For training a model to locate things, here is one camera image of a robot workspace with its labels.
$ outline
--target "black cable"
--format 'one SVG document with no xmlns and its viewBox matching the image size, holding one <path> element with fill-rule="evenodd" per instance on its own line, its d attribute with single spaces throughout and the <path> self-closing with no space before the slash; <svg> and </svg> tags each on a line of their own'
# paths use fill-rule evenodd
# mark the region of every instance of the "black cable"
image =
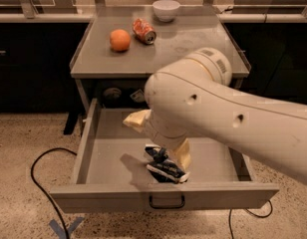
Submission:
<svg viewBox="0 0 307 239">
<path fill-rule="evenodd" d="M 250 215 L 252 215 L 252 216 L 254 216 L 256 218 L 265 219 L 265 218 L 269 217 L 273 213 L 273 205 L 272 205 L 271 201 L 268 200 L 268 203 L 270 204 L 271 209 L 270 209 L 269 213 L 266 214 L 266 215 L 258 215 L 258 214 L 255 214 L 255 213 L 249 211 L 248 209 L 244 209 L 244 211 L 246 211 L 248 214 L 250 214 Z M 230 229 L 231 238 L 234 239 L 231 219 L 232 219 L 232 209 L 230 209 L 230 211 L 229 211 L 228 223 L 229 223 L 229 229 Z"/>
<path fill-rule="evenodd" d="M 65 221 L 64 221 L 64 218 L 59 210 L 59 208 L 57 207 L 56 203 L 54 202 L 53 198 L 49 195 L 49 193 L 47 193 L 47 191 L 41 186 L 41 184 L 35 179 L 35 176 L 34 176 L 34 168 L 35 168 L 35 165 L 36 163 L 46 154 L 50 153 L 50 152 L 53 152 L 53 151 L 58 151 L 58 150 L 64 150 L 64 151 L 67 151 L 69 153 L 71 153 L 72 155 L 77 155 L 76 153 L 74 153 L 73 151 L 69 150 L 69 149 L 66 149 L 66 148 L 63 148 L 63 147 L 55 147 L 55 148 L 51 148 L 45 152 L 43 152 L 38 158 L 35 159 L 34 163 L 32 164 L 32 167 L 31 167 L 31 177 L 32 177 L 32 180 L 33 182 L 41 189 L 41 191 L 46 195 L 46 197 L 48 198 L 48 200 L 51 202 L 51 204 L 53 205 L 55 211 L 57 212 L 57 215 L 58 217 L 60 218 L 61 220 L 61 223 L 62 223 L 62 226 L 63 226 L 63 229 L 64 229 L 64 232 L 65 232 L 65 236 L 67 239 L 70 239 L 70 234 L 67 230 L 67 227 L 66 227 L 66 224 L 65 224 Z"/>
</svg>

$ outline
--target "orange fruit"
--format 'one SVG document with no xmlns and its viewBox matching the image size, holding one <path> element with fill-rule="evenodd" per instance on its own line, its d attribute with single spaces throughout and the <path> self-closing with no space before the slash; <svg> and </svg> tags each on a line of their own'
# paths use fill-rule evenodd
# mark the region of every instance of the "orange fruit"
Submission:
<svg viewBox="0 0 307 239">
<path fill-rule="evenodd" d="M 110 42 L 114 51 L 126 51 L 131 44 L 131 35 L 123 29 L 117 29 L 111 32 Z"/>
</svg>

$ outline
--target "blue tape on floor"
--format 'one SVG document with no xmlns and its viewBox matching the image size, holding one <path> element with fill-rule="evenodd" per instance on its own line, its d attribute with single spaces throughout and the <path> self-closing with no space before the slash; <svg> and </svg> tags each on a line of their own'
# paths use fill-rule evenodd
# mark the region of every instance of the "blue tape on floor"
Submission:
<svg viewBox="0 0 307 239">
<path fill-rule="evenodd" d="M 71 235 L 75 229 L 82 223 L 84 220 L 83 217 L 78 217 L 76 220 L 69 226 L 68 233 Z M 58 235 L 60 239 L 66 239 L 66 234 L 63 228 L 57 223 L 55 219 L 52 219 L 50 222 L 50 227 L 54 230 L 54 232 Z"/>
</svg>

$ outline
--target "black drawer handle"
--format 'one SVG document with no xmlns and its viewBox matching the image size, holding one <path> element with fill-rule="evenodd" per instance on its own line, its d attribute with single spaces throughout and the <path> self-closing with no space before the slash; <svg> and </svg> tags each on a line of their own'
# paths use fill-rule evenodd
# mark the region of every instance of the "black drawer handle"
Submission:
<svg viewBox="0 0 307 239">
<path fill-rule="evenodd" d="M 150 206 L 153 209 L 180 209 L 184 206 L 184 204 L 185 204 L 184 195 L 181 196 L 181 204 L 179 205 L 154 205 L 153 197 L 150 196 Z"/>
</svg>

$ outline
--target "power cord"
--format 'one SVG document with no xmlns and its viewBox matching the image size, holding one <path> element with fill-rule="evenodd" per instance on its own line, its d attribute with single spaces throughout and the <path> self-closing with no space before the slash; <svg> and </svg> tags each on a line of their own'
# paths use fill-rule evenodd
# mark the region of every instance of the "power cord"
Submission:
<svg viewBox="0 0 307 239">
<path fill-rule="evenodd" d="M 55 148 L 51 148 L 45 152 L 43 152 L 39 157 L 37 157 L 34 161 L 34 163 L 32 164 L 31 166 L 31 177 L 32 177 L 32 180 L 33 182 L 36 184 L 36 186 L 38 186 L 41 191 L 46 195 L 46 197 L 48 198 L 48 200 L 51 202 L 51 204 L 53 205 L 55 211 L 57 212 L 57 215 L 58 217 L 60 218 L 61 220 L 61 223 L 62 223 L 62 226 L 63 226 L 63 229 L 65 231 L 65 236 L 66 236 L 66 239 L 70 239 L 70 234 L 68 232 L 68 229 L 66 227 L 66 224 L 65 224 L 65 221 L 64 221 L 64 218 L 59 210 L 59 208 L 57 207 L 56 203 L 54 202 L 53 198 L 49 195 L 49 193 L 41 186 L 41 184 L 36 180 L 35 176 L 34 176 L 34 169 L 35 169 L 35 165 L 37 164 L 37 162 L 43 157 L 45 156 L 46 154 L 50 153 L 50 152 L 53 152 L 53 151 L 59 151 L 59 150 L 63 150 L 63 151 L 66 151 L 66 152 L 69 152 L 70 154 L 72 155 L 77 155 L 75 152 L 69 150 L 69 149 L 66 149 L 66 148 L 63 148 L 63 147 L 55 147 Z"/>
<path fill-rule="evenodd" d="M 266 215 L 258 215 L 258 214 L 255 214 L 254 212 L 249 211 L 248 209 L 244 209 L 244 211 L 246 211 L 248 214 L 250 214 L 250 215 L 252 215 L 252 216 L 254 216 L 254 217 L 258 218 L 258 219 L 265 219 L 265 218 L 269 217 L 272 214 L 272 212 L 273 212 L 273 205 L 272 205 L 271 201 L 268 200 L 267 202 L 270 204 L 270 208 L 271 209 L 270 209 L 269 213 L 266 214 Z M 229 211 L 229 218 L 228 219 L 229 219 L 228 223 L 229 223 L 229 229 L 230 229 L 231 238 L 234 239 L 233 230 L 232 230 L 232 224 L 231 224 L 232 209 L 230 209 L 230 211 Z"/>
</svg>

